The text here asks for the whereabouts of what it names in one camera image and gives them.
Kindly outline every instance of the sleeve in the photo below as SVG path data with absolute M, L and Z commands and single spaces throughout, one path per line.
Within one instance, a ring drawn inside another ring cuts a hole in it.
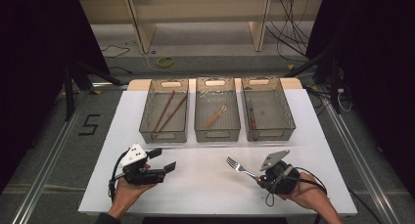
M 121 222 L 107 213 L 100 213 L 95 224 L 121 224 Z

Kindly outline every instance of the metal rail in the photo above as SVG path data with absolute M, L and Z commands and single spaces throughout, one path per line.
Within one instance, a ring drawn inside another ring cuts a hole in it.
M 56 162 L 58 161 L 59 155 L 61 154 L 61 151 L 65 146 L 65 143 L 67 142 L 69 134 L 74 126 L 74 123 L 76 122 L 78 118 L 79 110 L 81 109 L 81 106 L 85 102 L 88 95 L 89 95 L 89 91 L 80 92 L 79 97 L 78 97 L 79 98 L 78 103 L 75 106 L 75 110 L 71 118 L 65 122 L 64 127 L 59 133 L 59 136 L 57 140 L 55 141 L 55 144 L 53 145 L 51 152 L 46 158 L 42 168 L 40 169 L 39 174 L 37 175 L 33 184 L 30 186 L 30 189 L 26 193 L 13 219 L 13 224 L 27 223 L 32 211 L 34 210 L 37 204 L 37 201 L 40 198 L 40 195 L 42 194 L 43 188 L 47 180 L 49 179 L 49 176 L 52 173 Z
M 336 111 L 330 105 L 327 108 L 330 117 L 332 118 L 333 122 L 337 130 L 339 131 L 340 136 L 342 137 L 343 142 L 347 148 L 348 153 L 351 156 L 351 159 L 354 162 L 354 165 L 357 168 L 366 188 L 373 199 L 374 204 L 377 206 L 380 214 L 382 215 L 382 219 L 385 223 L 401 223 L 399 217 L 395 210 L 392 207 L 390 200 L 388 199 L 387 195 L 383 191 L 381 185 L 379 184 L 376 176 L 372 172 L 369 164 L 367 163 L 364 155 L 359 150 L 356 142 L 354 141 L 353 137 L 351 136 L 348 128 L 343 121 L 343 118 L 340 114 L 337 114 Z

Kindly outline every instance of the chopstick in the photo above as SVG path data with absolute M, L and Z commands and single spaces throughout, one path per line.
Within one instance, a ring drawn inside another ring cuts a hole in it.
M 174 90 L 171 92 L 171 95 L 170 95 L 170 97 L 168 98 L 168 100 L 167 100 L 167 102 L 165 103 L 165 105 L 164 105 L 164 109 L 162 110 L 162 112 L 161 112 L 161 115 L 160 115 L 160 117 L 159 117 L 159 120 L 157 121 L 157 124 L 156 124 L 156 126 L 155 126 L 155 129 L 153 130 L 154 132 L 156 132 L 156 130 L 157 130 L 157 128 L 159 127 L 159 124 L 160 124 L 160 121 L 161 121 L 161 119 L 162 119 L 162 117 L 164 116 L 164 114 L 165 114 L 165 111 L 167 110 L 167 107 L 168 107 L 168 105 L 170 105 L 170 102 L 171 102 L 171 99 L 173 98 L 173 96 L 174 96 Z
M 180 108 L 180 106 L 184 103 L 184 101 L 187 99 L 187 95 L 183 97 L 183 99 L 180 101 L 180 103 L 177 105 L 176 109 L 171 113 L 171 115 L 168 117 L 168 119 L 165 121 L 165 123 L 162 125 L 162 127 L 156 131 L 160 132 L 164 129 L 164 127 L 168 124 L 168 121 L 174 116 L 174 114 L 177 112 L 177 110 Z

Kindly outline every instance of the human hand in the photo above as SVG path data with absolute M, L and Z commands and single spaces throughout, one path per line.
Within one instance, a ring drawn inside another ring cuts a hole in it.
M 312 175 L 304 172 L 300 173 L 300 179 L 316 182 Z M 342 223 L 339 214 L 336 212 L 329 198 L 315 185 L 298 182 L 291 193 L 288 195 L 278 195 L 278 197 L 283 200 L 289 199 L 304 208 L 313 209 L 318 212 L 327 223 Z
M 146 163 L 145 168 L 150 168 L 150 165 Z M 128 208 L 134 205 L 141 195 L 143 195 L 143 193 L 152 189 L 156 185 L 157 184 L 136 186 L 129 184 L 125 178 L 120 177 L 116 184 L 113 205 L 111 206 L 108 214 L 116 219 L 120 219 Z

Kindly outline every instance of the silver fork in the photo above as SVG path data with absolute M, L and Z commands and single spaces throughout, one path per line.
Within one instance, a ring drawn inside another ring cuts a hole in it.
M 247 169 L 245 169 L 244 166 L 242 166 L 239 162 L 233 160 L 231 157 L 226 159 L 226 161 L 236 171 L 246 173 L 246 174 L 250 175 L 250 177 L 252 177 L 254 180 L 256 180 L 257 177 L 254 174 L 252 174 L 251 172 L 248 172 Z

